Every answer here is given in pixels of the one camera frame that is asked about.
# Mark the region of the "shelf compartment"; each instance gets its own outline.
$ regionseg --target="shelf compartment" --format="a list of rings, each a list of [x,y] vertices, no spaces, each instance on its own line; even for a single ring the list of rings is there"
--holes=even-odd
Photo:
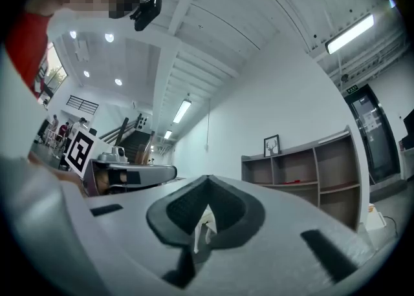
[[[285,156],[272,157],[274,183],[295,180],[317,180],[315,157],[312,149]]]
[[[271,183],[264,183],[264,182],[254,182],[255,185],[261,185],[262,187],[273,187]]]
[[[332,186],[358,183],[352,138],[347,136],[315,148],[321,191]]]
[[[303,181],[303,182],[298,182],[296,184],[275,184],[272,185],[272,187],[284,187],[284,188],[294,188],[294,187],[300,187],[303,185],[316,185],[318,184],[317,180],[311,180],[311,181]]]
[[[360,188],[354,187],[320,197],[320,209],[355,230],[358,224]]]
[[[302,198],[308,201],[312,205],[318,207],[318,188],[312,186],[294,187],[292,189],[286,189],[286,187],[269,187],[270,189],[282,191],[291,195]]]
[[[324,187],[323,190],[321,189],[321,195],[337,193],[339,191],[345,191],[345,190],[356,188],[356,187],[360,187],[360,184],[356,182],[348,182],[346,184],[333,185],[331,187]]]
[[[252,184],[273,184],[270,158],[242,162],[242,180]]]

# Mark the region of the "power cable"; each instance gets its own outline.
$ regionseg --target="power cable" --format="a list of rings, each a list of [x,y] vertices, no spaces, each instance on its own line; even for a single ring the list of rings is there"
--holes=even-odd
[[[388,218],[391,219],[394,222],[394,226],[395,226],[395,237],[398,237],[398,233],[397,233],[397,223],[395,222],[395,220],[391,217],[387,217],[387,216],[383,216],[384,218]]]

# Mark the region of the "deer picture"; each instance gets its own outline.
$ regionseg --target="deer picture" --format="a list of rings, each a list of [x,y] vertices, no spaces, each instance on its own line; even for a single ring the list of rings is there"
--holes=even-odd
[[[273,141],[274,141],[273,147],[269,146],[270,141],[266,143],[266,148],[270,151],[270,155],[276,154],[274,152],[274,148],[278,146],[278,143],[276,142],[276,140],[273,140]]]

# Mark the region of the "black slot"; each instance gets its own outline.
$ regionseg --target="black slot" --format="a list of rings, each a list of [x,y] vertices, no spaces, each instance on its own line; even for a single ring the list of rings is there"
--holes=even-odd
[[[119,204],[111,204],[109,206],[101,206],[91,209],[92,216],[98,217],[123,209]]]

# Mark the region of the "air vent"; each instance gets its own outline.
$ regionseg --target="air vent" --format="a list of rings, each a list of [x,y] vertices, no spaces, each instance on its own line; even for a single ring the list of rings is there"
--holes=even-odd
[[[75,40],[74,44],[78,61],[89,61],[89,50],[86,40]]]

